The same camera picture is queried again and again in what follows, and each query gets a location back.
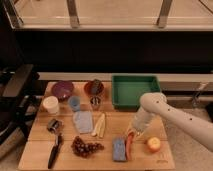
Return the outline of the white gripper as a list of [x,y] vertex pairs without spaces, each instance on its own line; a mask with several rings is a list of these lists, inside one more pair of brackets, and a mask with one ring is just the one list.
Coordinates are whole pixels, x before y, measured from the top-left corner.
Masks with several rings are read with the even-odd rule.
[[133,116],[132,125],[129,124],[127,126],[125,134],[131,133],[134,128],[136,130],[136,137],[143,136],[146,128],[149,126],[154,117],[155,115],[153,113],[147,112],[145,109],[140,107]]

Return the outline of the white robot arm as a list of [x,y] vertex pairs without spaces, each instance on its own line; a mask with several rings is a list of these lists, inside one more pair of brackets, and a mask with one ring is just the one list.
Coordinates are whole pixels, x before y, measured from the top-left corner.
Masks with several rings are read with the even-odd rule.
[[140,107],[130,121],[128,132],[143,134],[156,115],[172,122],[213,152],[213,123],[170,106],[160,92],[145,93],[140,97]]

